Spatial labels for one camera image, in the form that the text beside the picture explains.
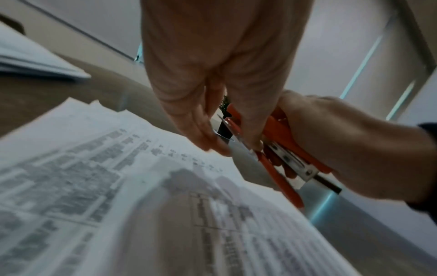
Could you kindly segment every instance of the paper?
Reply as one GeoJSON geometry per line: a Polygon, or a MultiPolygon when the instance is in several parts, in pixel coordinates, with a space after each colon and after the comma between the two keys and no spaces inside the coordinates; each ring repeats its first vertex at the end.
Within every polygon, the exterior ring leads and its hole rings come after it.
{"type": "Polygon", "coordinates": [[[0,140],[0,275],[356,275],[278,192],[69,99],[0,140]]]}
{"type": "Polygon", "coordinates": [[[0,71],[41,76],[91,77],[0,22],[0,71]]]}

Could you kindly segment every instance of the brown table surface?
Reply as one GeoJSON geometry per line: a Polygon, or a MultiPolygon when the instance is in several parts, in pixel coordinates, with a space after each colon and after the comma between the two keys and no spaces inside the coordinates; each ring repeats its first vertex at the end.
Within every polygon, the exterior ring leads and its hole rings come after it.
{"type": "MultiPolygon", "coordinates": [[[[32,121],[68,97],[85,103],[99,100],[117,111],[128,109],[159,128],[177,133],[150,88],[108,70],[65,59],[92,78],[74,82],[0,75],[0,135],[32,121]]],[[[230,146],[234,162],[247,181],[274,187],[263,166],[243,147],[233,142],[230,146]]],[[[318,182],[305,184],[299,193],[311,223],[362,275],[437,275],[434,258],[318,182]]]]}

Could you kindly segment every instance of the black sleeve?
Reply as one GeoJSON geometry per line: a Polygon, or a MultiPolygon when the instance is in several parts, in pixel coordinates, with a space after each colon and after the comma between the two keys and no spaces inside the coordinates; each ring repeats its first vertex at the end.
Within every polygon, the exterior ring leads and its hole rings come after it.
{"type": "MultiPolygon", "coordinates": [[[[424,129],[437,143],[437,123],[420,124],[419,127],[424,129]]],[[[434,180],[434,187],[429,197],[422,203],[407,203],[412,209],[427,212],[432,220],[437,224],[437,174],[434,180]]]]}

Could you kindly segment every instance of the sheet of paper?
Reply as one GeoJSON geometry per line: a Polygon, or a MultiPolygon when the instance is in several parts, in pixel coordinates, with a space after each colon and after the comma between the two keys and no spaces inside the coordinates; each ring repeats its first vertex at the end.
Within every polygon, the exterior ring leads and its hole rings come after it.
{"type": "Polygon", "coordinates": [[[128,111],[69,99],[0,161],[4,275],[356,274],[281,194],[128,111]]]}
{"type": "Polygon", "coordinates": [[[27,74],[32,70],[76,78],[91,77],[84,70],[73,66],[51,53],[41,45],[16,32],[0,22],[0,64],[24,68],[27,74]]]}

